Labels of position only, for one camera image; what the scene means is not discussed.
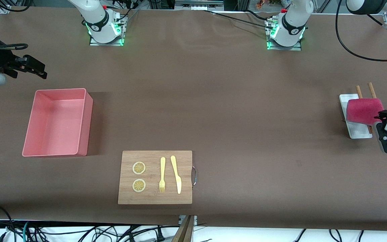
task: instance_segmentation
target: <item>lemon slice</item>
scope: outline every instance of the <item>lemon slice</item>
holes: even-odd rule
[[[146,170],[146,165],[139,161],[139,162],[136,162],[133,166],[132,166],[132,171],[139,175],[139,174],[143,174],[143,172]]]
[[[132,184],[132,189],[137,193],[142,192],[146,188],[146,182],[143,179],[137,179]]]

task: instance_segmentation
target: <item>cutting board handle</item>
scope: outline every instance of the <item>cutting board handle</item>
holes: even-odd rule
[[[197,183],[197,169],[195,169],[194,165],[192,165],[192,170],[195,172],[194,182],[192,183],[192,189],[193,189],[193,186]]]

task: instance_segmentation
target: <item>brown table surface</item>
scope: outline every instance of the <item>brown table surface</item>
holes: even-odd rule
[[[258,22],[251,15],[236,17]],[[387,58],[387,32],[341,16],[353,51]],[[0,39],[46,64],[0,86],[0,205],[14,219],[387,230],[387,155],[349,139],[338,100],[368,82],[387,108],[387,63],[338,43],[312,15],[301,52],[266,49],[260,27],[202,11],[140,11],[123,47],[88,45],[76,9],[0,15]],[[37,89],[94,99],[88,156],[23,158]],[[192,150],[192,205],[117,205],[123,150]]]

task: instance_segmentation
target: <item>white tray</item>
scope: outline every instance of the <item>white tray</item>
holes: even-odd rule
[[[351,99],[358,99],[357,94],[340,94],[341,109],[343,109],[344,119],[346,119],[347,102]],[[347,130],[349,131],[350,139],[368,139],[373,135],[368,131],[365,124],[353,123],[346,120]]]

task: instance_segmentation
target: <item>wooden cutting board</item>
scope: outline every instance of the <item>wooden cutting board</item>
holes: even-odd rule
[[[178,175],[181,177],[181,192],[177,193],[174,170],[170,157],[177,159]],[[159,192],[160,159],[166,158],[165,192]],[[141,161],[145,164],[144,173],[137,175],[132,166]],[[192,204],[192,151],[123,151],[120,168],[118,204]],[[143,179],[146,187],[136,192],[132,184]]]

